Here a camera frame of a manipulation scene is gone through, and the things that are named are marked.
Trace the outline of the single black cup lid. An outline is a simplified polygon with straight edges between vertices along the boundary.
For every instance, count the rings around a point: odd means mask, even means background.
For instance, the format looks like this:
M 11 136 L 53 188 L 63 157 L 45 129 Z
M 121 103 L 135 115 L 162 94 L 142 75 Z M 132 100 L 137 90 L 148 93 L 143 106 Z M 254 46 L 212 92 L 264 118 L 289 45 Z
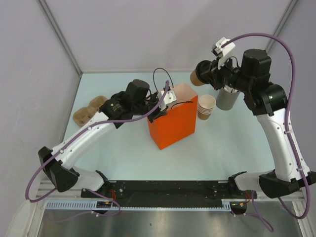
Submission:
M 209 60 L 203 60 L 197 64 L 195 72 L 196 77 L 200 83 L 213 85 L 211 68 L 212 62 Z

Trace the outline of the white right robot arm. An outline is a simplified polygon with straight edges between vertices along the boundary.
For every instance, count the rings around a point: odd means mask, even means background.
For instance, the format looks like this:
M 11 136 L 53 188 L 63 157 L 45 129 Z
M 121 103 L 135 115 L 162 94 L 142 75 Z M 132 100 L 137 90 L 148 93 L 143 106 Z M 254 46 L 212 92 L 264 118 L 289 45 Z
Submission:
M 275 168 L 263 174 L 240 172 L 231 177 L 228 193 L 239 198 L 245 190 L 262 191 L 269 198 L 283 197 L 316 182 L 295 143 L 290 119 L 285 118 L 289 100 L 284 89 L 269 81 L 271 58 L 261 49 L 244 52 L 241 66 L 234 67 L 231 57 L 203 60 L 196 66 L 198 80 L 215 90 L 228 86 L 244 94 L 248 109 L 260 123 L 271 149 Z

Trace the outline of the orange paper bag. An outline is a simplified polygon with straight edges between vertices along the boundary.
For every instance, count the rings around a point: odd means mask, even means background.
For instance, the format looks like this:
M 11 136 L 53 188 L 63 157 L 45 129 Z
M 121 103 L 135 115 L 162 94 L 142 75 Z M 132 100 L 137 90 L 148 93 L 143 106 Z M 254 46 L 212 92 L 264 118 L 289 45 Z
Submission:
M 148 121 L 149 133 L 160 150 L 195 133 L 198 94 L 186 83 L 171 85 L 177 100 L 163 115 L 154 121 Z

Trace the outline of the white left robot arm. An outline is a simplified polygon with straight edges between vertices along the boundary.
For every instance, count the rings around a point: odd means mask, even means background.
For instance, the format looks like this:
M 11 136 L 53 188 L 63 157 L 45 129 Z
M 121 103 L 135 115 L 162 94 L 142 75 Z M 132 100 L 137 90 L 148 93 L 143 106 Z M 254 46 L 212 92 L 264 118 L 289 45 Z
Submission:
M 75 167 L 77 160 L 105 134 L 117 130 L 124 123 L 141 120 L 161 112 L 161 104 L 170 91 L 169 81 L 160 92 L 148 94 L 147 82 L 135 79 L 126 90 L 116 93 L 101 105 L 92 118 L 65 142 L 53 149 L 43 147 L 39 158 L 43 171 L 55 189 L 62 193 L 74 186 L 90 189 L 98 197 L 108 194 L 109 185 L 100 171 Z

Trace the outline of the single brown paper cup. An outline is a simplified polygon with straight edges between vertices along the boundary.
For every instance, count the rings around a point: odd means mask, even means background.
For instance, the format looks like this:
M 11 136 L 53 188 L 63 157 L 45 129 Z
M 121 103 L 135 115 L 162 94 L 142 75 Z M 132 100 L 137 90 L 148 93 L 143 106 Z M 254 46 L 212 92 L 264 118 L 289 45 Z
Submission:
M 196 70 L 193 70 L 190 75 L 190 81 L 194 86 L 202 86 L 204 83 L 199 80 Z

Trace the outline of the brown pulp cup carrier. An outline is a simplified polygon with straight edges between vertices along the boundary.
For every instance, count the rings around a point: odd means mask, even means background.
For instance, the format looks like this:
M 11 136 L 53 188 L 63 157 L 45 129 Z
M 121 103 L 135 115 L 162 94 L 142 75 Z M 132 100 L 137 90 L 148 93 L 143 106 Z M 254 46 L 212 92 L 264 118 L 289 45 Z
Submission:
M 94 99 L 92 99 L 88 106 L 82 107 L 79 110 L 77 110 L 73 114 L 73 121 L 76 125 L 79 127 L 83 127 L 85 124 L 87 124 L 92 117 L 96 114 L 96 112 L 99 110 L 99 108 L 107 101 L 107 98 L 105 96 L 97 96 Z

